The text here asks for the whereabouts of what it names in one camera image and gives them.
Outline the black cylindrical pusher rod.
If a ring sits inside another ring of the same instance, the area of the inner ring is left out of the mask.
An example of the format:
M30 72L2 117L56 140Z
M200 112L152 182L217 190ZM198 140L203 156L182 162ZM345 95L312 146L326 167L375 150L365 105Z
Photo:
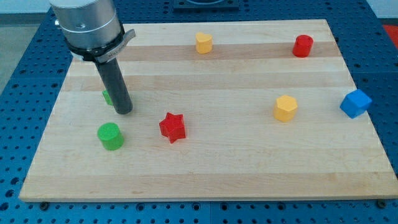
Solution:
M117 59L114 58L105 63L96 62L95 65L115 111L118 114L130 113L133 104Z

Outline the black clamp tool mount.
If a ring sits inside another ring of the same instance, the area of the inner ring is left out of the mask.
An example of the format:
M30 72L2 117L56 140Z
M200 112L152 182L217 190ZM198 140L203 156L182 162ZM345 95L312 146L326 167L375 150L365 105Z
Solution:
M64 29L65 42L74 56L95 63L108 63L115 59L136 36L134 29L126 32L120 22L86 28L89 30Z

